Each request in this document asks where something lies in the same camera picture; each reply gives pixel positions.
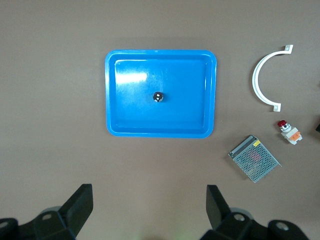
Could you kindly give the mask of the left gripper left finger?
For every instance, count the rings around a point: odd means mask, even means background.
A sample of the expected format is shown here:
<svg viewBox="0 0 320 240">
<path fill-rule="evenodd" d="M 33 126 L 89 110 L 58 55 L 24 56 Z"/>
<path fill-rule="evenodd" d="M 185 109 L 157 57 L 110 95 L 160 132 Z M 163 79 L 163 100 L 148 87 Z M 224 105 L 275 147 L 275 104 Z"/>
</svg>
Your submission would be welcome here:
<svg viewBox="0 0 320 240">
<path fill-rule="evenodd" d="M 75 240 L 93 211 L 93 187 L 82 184 L 62 205 L 43 210 L 20 225 L 15 218 L 0 220 L 2 240 Z"/>
</svg>

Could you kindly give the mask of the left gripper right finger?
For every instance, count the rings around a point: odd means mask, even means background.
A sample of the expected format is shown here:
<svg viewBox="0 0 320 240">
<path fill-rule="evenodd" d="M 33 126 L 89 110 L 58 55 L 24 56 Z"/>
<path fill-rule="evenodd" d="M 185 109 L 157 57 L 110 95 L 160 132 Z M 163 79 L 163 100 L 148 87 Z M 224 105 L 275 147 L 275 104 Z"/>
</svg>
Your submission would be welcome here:
<svg viewBox="0 0 320 240">
<path fill-rule="evenodd" d="M 206 187 L 206 213 L 211 229 L 207 240 L 307 240 L 307 235 L 294 223 L 271 220 L 263 226 L 239 210 L 232 210 L 217 185 Z"/>
</svg>

